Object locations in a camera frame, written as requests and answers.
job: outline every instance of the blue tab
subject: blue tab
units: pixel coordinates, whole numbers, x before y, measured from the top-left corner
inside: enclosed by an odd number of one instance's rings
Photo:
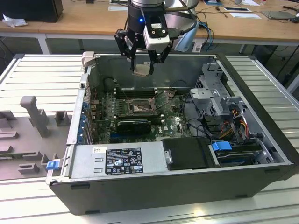
[[[57,170],[59,169],[59,161],[49,161],[47,163],[47,170],[51,170],[51,169],[54,169],[54,170]]]
[[[216,141],[212,144],[214,151],[232,150],[232,147],[228,141]]]

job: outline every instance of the robotic arm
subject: robotic arm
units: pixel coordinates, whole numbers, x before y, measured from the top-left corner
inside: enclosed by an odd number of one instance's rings
[[[196,26],[196,17],[190,9],[197,6],[199,0],[187,7],[183,0],[178,0],[183,7],[166,7],[164,0],[128,0],[127,30],[118,29],[114,37],[121,55],[131,61],[133,74],[149,76],[154,72],[154,64],[163,63],[173,46],[173,41]],[[188,11],[194,20],[192,26],[186,30],[168,28],[165,18],[166,12]],[[135,63],[136,51],[147,50],[150,65]]]

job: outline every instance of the paper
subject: paper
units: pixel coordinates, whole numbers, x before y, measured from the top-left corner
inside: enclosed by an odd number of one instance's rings
[[[250,13],[230,13],[235,18],[250,18],[250,19],[261,19],[257,14]]]
[[[242,4],[247,5],[247,6],[259,6],[259,4],[257,4],[253,0],[243,0]]]
[[[2,22],[12,28],[28,25],[24,19],[12,19],[5,16],[4,14]]]

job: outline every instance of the sticker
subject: sticker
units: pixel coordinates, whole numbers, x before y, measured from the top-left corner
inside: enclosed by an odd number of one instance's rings
[[[141,148],[105,149],[105,151],[107,175],[143,173]]]
[[[93,147],[93,153],[105,153],[107,146]]]

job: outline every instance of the white label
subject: white label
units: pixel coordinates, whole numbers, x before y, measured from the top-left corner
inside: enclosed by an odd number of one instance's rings
[[[152,27],[153,29],[161,29],[161,28],[162,28],[162,24],[161,24],[161,23],[153,23],[153,24],[151,25],[151,27]]]
[[[105,153],[107,146],[93,147],[93,153]]]

